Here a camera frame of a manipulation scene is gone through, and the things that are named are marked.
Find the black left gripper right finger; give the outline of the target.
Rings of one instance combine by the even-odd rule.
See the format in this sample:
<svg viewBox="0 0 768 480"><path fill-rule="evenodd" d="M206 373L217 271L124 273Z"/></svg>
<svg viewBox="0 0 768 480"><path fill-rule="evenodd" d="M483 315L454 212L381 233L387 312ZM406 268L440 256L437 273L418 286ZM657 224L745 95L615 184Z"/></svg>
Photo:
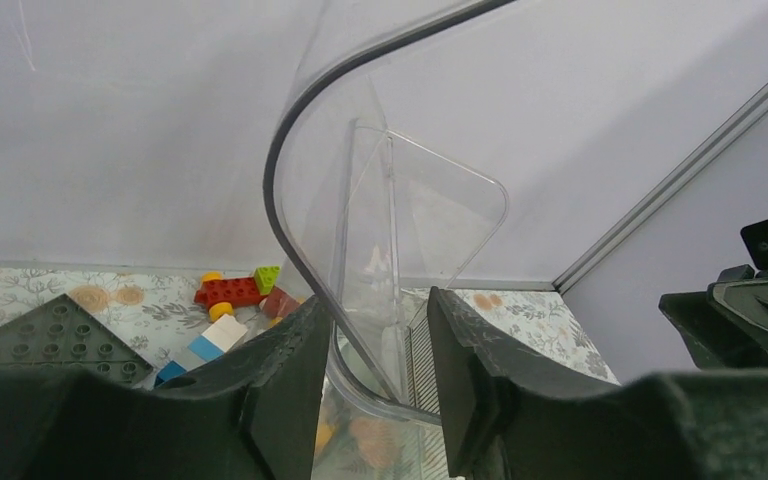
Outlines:
<svg viewBox="0 0 768 480"><path fill-rule="evenodd" d="M768 479L768 369L568 368L450 290L427 304L448 472L466 479Z"/></svg>

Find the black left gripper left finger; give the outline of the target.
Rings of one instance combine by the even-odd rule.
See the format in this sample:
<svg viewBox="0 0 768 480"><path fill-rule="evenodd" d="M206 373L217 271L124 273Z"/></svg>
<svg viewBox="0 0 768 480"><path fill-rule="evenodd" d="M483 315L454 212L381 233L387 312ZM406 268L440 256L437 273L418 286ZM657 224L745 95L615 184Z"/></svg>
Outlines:
<svg viewBox="0 0 768 480"><path fill-rule="evenodd" d="M0 479L307 479L331 322L316 298L153 390L0 370Z"/></svg>

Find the clear acrylic organizer box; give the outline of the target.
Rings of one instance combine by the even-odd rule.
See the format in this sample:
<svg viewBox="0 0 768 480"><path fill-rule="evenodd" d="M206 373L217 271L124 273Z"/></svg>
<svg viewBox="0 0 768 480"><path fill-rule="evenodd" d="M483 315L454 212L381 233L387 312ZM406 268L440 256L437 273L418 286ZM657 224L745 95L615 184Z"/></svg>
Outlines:
<svg viewBox="0 0 768 480"><path fill-rule="evenodd" d="M498 1L307 1L304 44L263 178L287 260L283 308L315 297L329 347L316 479L444 479L429 291L499 230L509 197L391 118L382 82Z"/></svg>

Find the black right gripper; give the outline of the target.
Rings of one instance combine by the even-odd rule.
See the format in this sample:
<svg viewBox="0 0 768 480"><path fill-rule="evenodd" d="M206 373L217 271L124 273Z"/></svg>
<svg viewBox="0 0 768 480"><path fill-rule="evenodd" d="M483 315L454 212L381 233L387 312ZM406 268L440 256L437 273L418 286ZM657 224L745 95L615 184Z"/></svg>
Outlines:
<svg viewBox="0 0 768 480"><path fill-rule="evenodd" d="M740 230L751 264L706 290L661 296L659 309L703 370L768 368L768 219Z"/></svg>

